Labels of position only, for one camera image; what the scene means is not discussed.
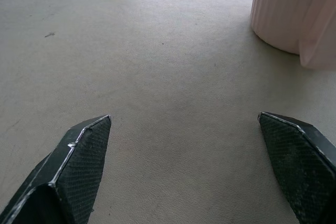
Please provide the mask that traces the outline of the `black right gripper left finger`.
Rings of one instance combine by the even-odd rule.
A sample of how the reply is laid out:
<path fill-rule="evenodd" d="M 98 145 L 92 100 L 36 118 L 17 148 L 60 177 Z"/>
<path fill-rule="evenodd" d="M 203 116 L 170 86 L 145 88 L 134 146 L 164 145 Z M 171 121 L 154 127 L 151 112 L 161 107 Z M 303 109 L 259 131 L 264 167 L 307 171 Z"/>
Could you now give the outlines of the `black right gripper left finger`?
<path fill-rule="evenodd" d="M 88 223 L 102 179 L 109 115 L 72 126 L 29 173 L 1 223 Z"/>

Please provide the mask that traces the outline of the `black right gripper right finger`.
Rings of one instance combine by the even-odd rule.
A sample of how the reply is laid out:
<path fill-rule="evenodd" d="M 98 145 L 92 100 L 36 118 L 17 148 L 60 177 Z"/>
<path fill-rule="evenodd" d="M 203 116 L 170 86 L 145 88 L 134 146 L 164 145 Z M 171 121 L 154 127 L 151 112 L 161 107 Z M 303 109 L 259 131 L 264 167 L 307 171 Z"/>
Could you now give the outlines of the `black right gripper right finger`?
<path fill-rule="evenodd" d="M 300 223 L 335 223 L 335 146 L 312 124 L 261 112 L 277 182 Z"/>

